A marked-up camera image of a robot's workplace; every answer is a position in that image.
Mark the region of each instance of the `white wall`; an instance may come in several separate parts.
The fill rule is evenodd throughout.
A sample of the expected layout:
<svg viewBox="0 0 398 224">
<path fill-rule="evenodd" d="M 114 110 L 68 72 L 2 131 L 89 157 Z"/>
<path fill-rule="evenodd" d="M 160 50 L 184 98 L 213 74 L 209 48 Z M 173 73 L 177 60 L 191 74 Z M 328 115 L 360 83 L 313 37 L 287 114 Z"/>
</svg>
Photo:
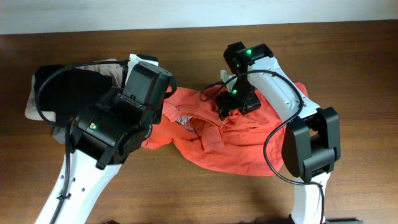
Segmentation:
<svg viewBox="0 0 398 224">
<path fill-rule="evenodd" d="M 398 19 L 398 0 L 0 0 L 0 34 Z"/>
</svg>

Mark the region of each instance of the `cable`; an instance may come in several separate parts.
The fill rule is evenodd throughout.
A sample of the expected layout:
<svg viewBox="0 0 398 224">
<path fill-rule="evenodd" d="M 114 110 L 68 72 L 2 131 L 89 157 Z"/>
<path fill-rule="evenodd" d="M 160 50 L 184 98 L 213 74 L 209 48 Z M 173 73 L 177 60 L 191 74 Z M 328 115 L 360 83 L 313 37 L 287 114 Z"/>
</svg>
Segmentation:
<svg viewBox="0 0 398 224">
<path fill-rule="evenodd" d="M 56 72 L 54 72 L 53 74 L 51 74 L 46 80 L 44 80 L 44 82 L 41 84 L 40 88 L 37 90 L 36 96 L 35 96 L 35 102 L 36 102 L 36 109 L 38 114 L 40 115 L 40 117 L 43 119 L 43 121 L 45 121 L 46 123 L 52 125 L 52 126 L 62 126 L 59 125 L 53 121 L 50 121 L 49 119 L 47 119 L 41 109 L 40 106 L 40 96 L 45 88 L 45 86 L 47 86 L 51 80 L 53 80 L 55 77 L 59 76 L 61 73 L 66 72 L 67 70 L 71 70 L 77 67 L 82 67 L 82 66 L 87 66 L 87 65 L 104 65 L 104 64 L 120 64 L 120 65 L 127 65 L 129 60 L 124 60 L 124 61 L 100 61 L 100 62 L 90 62 L 90 63 L 84 63 L 84 64 L 80 64 L 80 65 L 69 65 L 66 66 L 65 68 L 61 68 L 60 70 L 57 70 Z"/>
<path fill-rule="evenodd" d="M 231 81 L 234 80 L 235 78 L 239 78 L 239 77 L 241 77 L 241 76 L 249 75 L 249 74 L 252 74 L 252 73 L 267 73 L 267 74 L 270 74 L 270 75 L 272 75 L 272 76 L 276 76 L 276 77 L 280 78 L 281 80 L 285 81 L 286 84 L 288 84 L 288 86 L 291 87 L 291 89 L 292 89 L 292 90 L 295 92 L 295 94 L 297 95 L 297 98 L 298 98 L 298 100 L 299 100 L 298 110 L 296 111 L 296 113 L 293 114 L 293 116 L 291 116 L 290 118 L 288 118 L 288 119 L 287 119 L 286 121 L 284 121 L 282 124 L 278 125 L 278 127 L 276 127 L 276 128 L 268 135 L 268 137 L 266 138 L 266 141 L 264 142 L 264 145 L 263 145 L 263 147 L 262 147 L 262 152 L 263 152 L 264 159 L 266 160 L 267 165 L 269 166 L 269 168 L 271 169 L 271 171 L 273 171 L 273 173 L 274 173 L 277 177 L 279 177 L 280 179 L 282 179 L 283 181 L 285 181 L 285 182 L 287 182 L 287 183 L 290 183 L 290 184 L 294 184 L 294 185 L 300 185 L 300 186 L 305 186 L 305 185 L 316 185 L 316 186 L 319 188 L 320 195 L 321 195 L 321 205 L 322 205 L 322 207 L 321 207 L 321 220 L 320 220 L 320 224 L 322 224 L 322 223 L 323 223 L 323 216 L 324 216 L 324 212 L 325 212 L 325 194 L 323 193 L 323 189 L 322 189 L 323 186 L 322 186 L 322 184 L 319 184 L 319 183 L 316 183 L 316 182 L 309 182 L 309 183 L 297 182 L 297 181 L 290 180 L 290 179 L 284 177 L 282 174 L 278 173 L 278 171 L 275 170 L 275 168 L 272 166 L 272 164 L 271 164 L 271 162 L 270 162 L 270 160 L 268 159 L 268 156 L 267 156 L 267 145 L 268 145 L 268 142 L 269 142 L 269 141 L 271 140 L 271 138 L 273 137 L 273 135 L 274 135 L 276 132 L 278 132 L 280 129 L 282 129 L 287 123 L 289 123 L 289 122 L 291 122 L 292 120 L 294 120 L 294 119 L 301 113 L 301 111 L 303 110 L 304 101 L 303 101 L 303 99 L 302 99 L 302 97 L 301 97 L 301 95 L 300 95 L 300 92 L 296 89 L 296 86 L 295 86 L 288 78 L 282 76 L 281 74 L 279 74 L 279 73 L 277 73 L 277 72 L 272 72 L 272 71 L 269 71 L 269 70 L 251 70 L 251 71 L 248 71 L 248 72 L 239 73 L 239 74 L 235 75 L 234 77 L 230 78 L 229 80 L 227 80 L 226 82 L 223 82 L 223 83 L 217 82 L 217 83 L 214 83 L 214 84 L 212 84 L 212 85 L 209 85 L 208 88 L 213 87 L 213 86 L 215 86 L 215 85 L 217 85 L 217 84 L 221 84 L 221 86 L 220 86 L 209 98 L 207 98 L 207 99 L 205 99 L 205 100 L 203 100 L 202 97 L 201 97 L 202 94 L 203 94 L 203 92 L 206 90 L 206 88 L 203 89 L 203 90 L 200 92 L 200 99 L 201 99 L 202 101 L 211 100 L 211 99 L 213 99 L 215 96 L 217 96 L 218 93 L 219 93 L 224 87 L 226 87 L 226 85 L 227 85 L 229 82 L 231 82 Z"/>
<path fill-rule="evenodd" d="M 70 118 L 67 124 L 67 128 L 65 130 L 65 178 L 63 181 L 63 189 L 61 195 L 57 198 L 59 199 L 57 208 L 51 218 L 50 224 L 54 224 L 57 221 L 57 218 L 60 214 L 63 202 L 65 199 L 69 198 L 68 193 L 68 186 L 69 186 L 69 179 L 70 179 L 70 152 L 71 152 L 71 145 L 70 145 L 70 127 L 72 125 L 73 118 Z"/>
</svg>

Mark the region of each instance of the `orange fabric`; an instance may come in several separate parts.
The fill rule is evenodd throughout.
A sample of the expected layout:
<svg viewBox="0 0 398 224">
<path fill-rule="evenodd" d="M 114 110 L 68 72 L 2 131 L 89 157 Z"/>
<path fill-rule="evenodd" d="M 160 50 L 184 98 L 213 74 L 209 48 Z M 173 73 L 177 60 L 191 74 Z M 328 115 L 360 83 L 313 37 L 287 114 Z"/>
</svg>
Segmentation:
<svg viewBox="0 0 398 224">
<path fill-rule="evenodd" d="M 296 83 L 296 86 L 307 95 L 303 84 Z M 217 87 L 206 91 L 205 95 L 211 95 L 215 89 Z M 256 91 L 261 101 L 258 110 L 244 116 L 236 110 L 221 121 L 215 102 L 202 102 L 199 94 L 199 91 L 177 88 L 174 95 L 164 101 L 162 122 L 154 125 L 142 147 L 157 149 L 173 142 L 186 159 L 206 169 L 242 175 L 274 175 L 264 160 L 262 146 L 268 134 L 282 121 L 265 97 Z M 196 133 L 175 122 L 179 116 L 192 116 L 190 124 Z M 277 170 L 283 165 L 284 133 L 285 129 L 276 133 L 267 147 L 267 155 Z"/>
</svg>

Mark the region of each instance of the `black garment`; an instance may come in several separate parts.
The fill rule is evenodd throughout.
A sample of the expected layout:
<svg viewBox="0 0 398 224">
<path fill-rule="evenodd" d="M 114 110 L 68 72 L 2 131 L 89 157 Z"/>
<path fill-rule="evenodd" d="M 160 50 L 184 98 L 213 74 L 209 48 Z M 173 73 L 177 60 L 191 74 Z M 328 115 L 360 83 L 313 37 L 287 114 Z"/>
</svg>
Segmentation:
<svg viewBox="0 0 398 224">
<path fill-rule="evenodd" d="M 35 93 L 44 80 L 63 65 L 46 65 L 35 73 Z M 74 68 L 54 78 L 40 96 L 42 111 L 53 111 L 56 123 L 66 125 L 69 118 L 96 103 L 112 87 L 112 77 Z"/>
</svg>

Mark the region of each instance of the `wooden table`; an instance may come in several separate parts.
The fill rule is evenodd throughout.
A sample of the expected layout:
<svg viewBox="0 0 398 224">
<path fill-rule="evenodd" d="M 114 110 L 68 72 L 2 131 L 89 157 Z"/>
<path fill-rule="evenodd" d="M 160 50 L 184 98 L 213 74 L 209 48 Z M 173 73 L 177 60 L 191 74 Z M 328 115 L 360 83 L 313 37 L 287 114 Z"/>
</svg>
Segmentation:
<svg viewBox="0 0 398 224">
<path fill-rule="evenodd" d="M 0 222 L 35 222 L 62 165 L 52 128 L 24 116 L 39 66 L 154 55 L 179 86 L 199 90 L 228 69 L 223 52 L 239 40 L 265 42 L 313 101 L 339 112 L 342 157 L 326 217 L 396 223 L 398 21 L 0 36 Z M 293 199 L 293 186 L 276 177 L 205 170 L 171 144 L 131 154 L 87 223 L 249 222 L 286 217 Z"/>
</svg>

